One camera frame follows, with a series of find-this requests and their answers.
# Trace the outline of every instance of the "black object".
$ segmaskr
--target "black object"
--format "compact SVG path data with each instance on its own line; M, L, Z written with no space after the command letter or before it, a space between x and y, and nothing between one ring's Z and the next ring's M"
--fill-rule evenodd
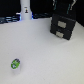
M50 32L69 40L76 23L75 7L70 10L70 4L59 3L54 11Z
M65 39L69 40L72 35L72 31L69 31L67 29L63 29L63 28L56 26L56 25L51 24L51 28L52 29L50 30L50 32L61 37L61 38L65 38Z
M0 24L7 23L6 19L4 17L0 17Z

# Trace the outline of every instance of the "black box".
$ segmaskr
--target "black box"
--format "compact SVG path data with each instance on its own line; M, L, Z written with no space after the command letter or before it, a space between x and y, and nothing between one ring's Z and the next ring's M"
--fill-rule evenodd
M75 23L76 23L76 20L64 17L62 15L53 14L52 16L52 24L59 26L59 27L62 27L64 25L63 28L70 30L70 31L73 31Z
M51 24L51 33L55 34L56 36L59 36L61 38L65 38L67 40L70 40L71 35L72 35L72 31L63 29L61 27L58 27L56 25Z
M70 10L71 4L59 3L54 10L50 32L69 40L76 23L75 6Z

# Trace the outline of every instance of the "white surface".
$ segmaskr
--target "white surface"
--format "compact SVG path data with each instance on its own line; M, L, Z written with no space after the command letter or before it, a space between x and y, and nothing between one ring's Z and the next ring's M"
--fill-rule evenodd
M50 33L51 19L0 24L0 84L84 84L84 27L70 41ZM11 72L19 58L21 73Z

